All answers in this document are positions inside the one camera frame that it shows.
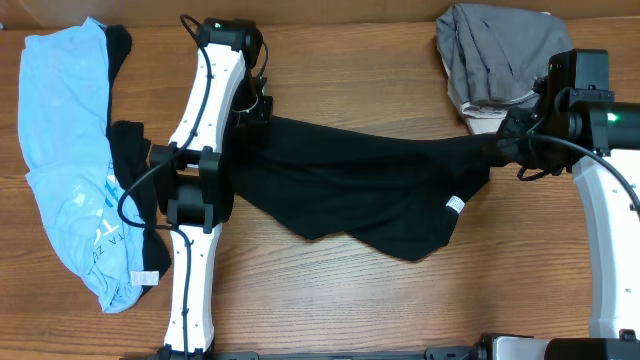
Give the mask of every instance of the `light blue cloth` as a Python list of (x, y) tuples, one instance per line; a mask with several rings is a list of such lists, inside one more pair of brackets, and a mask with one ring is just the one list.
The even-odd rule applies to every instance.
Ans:
[[(109, 58), (101, 24), (89, 18), (52, 35), (28, 36), (20, 63), (18, 135), (27, 181), (44, 228), (64, 265), (80, 276), (106, 313), (142, 293), (143, 230), (118, 217), (124, 191), (105, 137)], [(125, 215), (142, 222), (131, 198)]]

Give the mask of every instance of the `wooden surface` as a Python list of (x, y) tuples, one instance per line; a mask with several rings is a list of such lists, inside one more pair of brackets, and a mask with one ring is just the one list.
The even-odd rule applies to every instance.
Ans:
[(6, 29), (42, 28), (20, 0), (0, 0), (0, 23)]
[[(576, 47), (609, 50), (618, 100), (640, 102), (640, 20), (568, 24)], [(262, 30), (275, 114), (407, 139), (467, 134), (446, 96), (433, 23)], [(143, 121), (152, 141), (166, 143), (191, 89), (195, 49), (181, 28), (131, 33), (113, 118)], [(25, 35), (0, 33), (0, 359), (154, 352), (172, 271), (134, 308), (102, 314), (42, 229), (16, 134)], [(420, 350), (470, 344), (481, 332), (587, 336), (591, 273), (572, 179), (522, 183), (516, 171), (492, 170), (450, 245), (418, 263), (343, 235), (309, 243), (237, 199), (216, 257), (217, 350)]]
[[(455, 0), (0, 0), (20, 4), (11, 25), (45, 29), (81, 24), (93, 16), (105, 24), (176, 26), (178, 15), (195, 18), (252, 19), (261, 26), (285, 24), (387, 23), (435, 21)], [(564, 19), (640, 16), (637, 1), (608, 0), (468, 0), (534, 11)], [(31, 14), (33, 18), (23, 16)]]

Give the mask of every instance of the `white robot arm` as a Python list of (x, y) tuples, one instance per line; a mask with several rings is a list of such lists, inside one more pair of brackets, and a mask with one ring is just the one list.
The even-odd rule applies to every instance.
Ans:
[[(263, 45), (255, 23), (206, 19), (197, 25), (198, 64), (187, 107), (169, 146), (154, 146), (150, 157), (174, 250), (171, 317), (158, 359), (210, 356), (216, 246), (233, 207), (223, 149), (259, 137), (272, 113), (262, 71), (251, 75)], [(198, 175), (180, 172), (187, 167)]]
[[(573, 173), (589, 237), (591, 338), (488, 334), (475, 347), (427, 349), (429, 360), (640, 358), (640, 105), (614, 102), (608, 69), (605, 51), (553, 56), (549, 76), (534, 85), (541, 100), (532, 110), (509, 111), (495, 148), (523, 169), (545, 169), (543, 176), (565, 167)], [(523, 175), (521, 170), (521, 180), (541, 177)]]

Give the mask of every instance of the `white tag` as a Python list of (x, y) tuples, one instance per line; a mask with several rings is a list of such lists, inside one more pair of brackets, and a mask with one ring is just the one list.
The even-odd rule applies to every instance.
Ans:
[(156, 286), (160, 281), (160, 273), (157, 271), (132, 271), (131, 285)]
[(449, 201), (447, 201), (447, 206), (455, 210), (458, 214), (464, 208), (464, 201), (460, 200), (459, 197), (453, 195)]

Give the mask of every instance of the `fabric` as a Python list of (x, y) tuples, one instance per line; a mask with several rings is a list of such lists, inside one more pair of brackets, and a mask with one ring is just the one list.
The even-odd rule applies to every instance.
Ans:
[(107, 107), (107, 138), (111, 128), (111, 103), (113, 84), (120, 67), (131, 52), (131, 35), (122, 25), (109, 26), (104, 31), (107, 39), (107, 54), (109, 56), (109, 105)]
[[(122, 25), (109, 26), (105, 30), (107, 53), (109, 55), (109, 106), (107, 110), (107, 137), (113, 157), (116, 179), (122, 188), (128, 189), (134, 181), (147, 172), (147, 154), (151, 141), (144, 138), (144, 125), (128, 121), (119, 121), (111, 126), (112, 89), (127, 55), (131, 52), (132, 39)], [(140, 217), (145, 224), (156, 224), (157, 199), (153, 179), (142, 184), (131, 193)], [(143, 232), (142, 260), (144, 271), (157, 271), (161, 278), (171, 266), (169, 250), (155, 230), (145, 229)], [(142, 294), (151, 290), (151, 286), (143, 286)]]
[(482, 151), (495, 136), (399, 140), (274, 117), (265, 146), (234, 144), (234, 191), (314, 240), (346, 232), (416, 261), (445, 246), (464, 202), (504, 164)]
[(561, 19), (483, 4), (451, 6), (436, 34), (449, 97), (473, 133), (497, 131), (511, 106), (533, 107), (535, 78), (547, 75), (552, 55), (572, 48)]
[[(98, 296), (104, 312), (132, 306), (142, 292), (142, 229), (118, 217), (123, 194), (105, 137), (109, 60), (100, 24), (28, 36), (19, 78), (18, 135), (51, 245)], [(141, 221), (132, 199), (124, 213)]]
[[(147, 154), (151, 141), (143, 136), (144, 125), (128, 121), (117, 121), (111, 126), (109, 143), (113, 156), (113, 167), (118, 182), (124, 189), (149, 170)], [(156, 224), (157, 198), (153, 178), (149, 178), (131, 193), (140, 217), (145, 224)], [(142, 260), (144, 271), (158, 271), (162, 277), (169, 266), (171, 257), (164, 241), (155, 230), (145, 229), (143, 233)], [(142, 295), (152, 287), (143, 286)]]

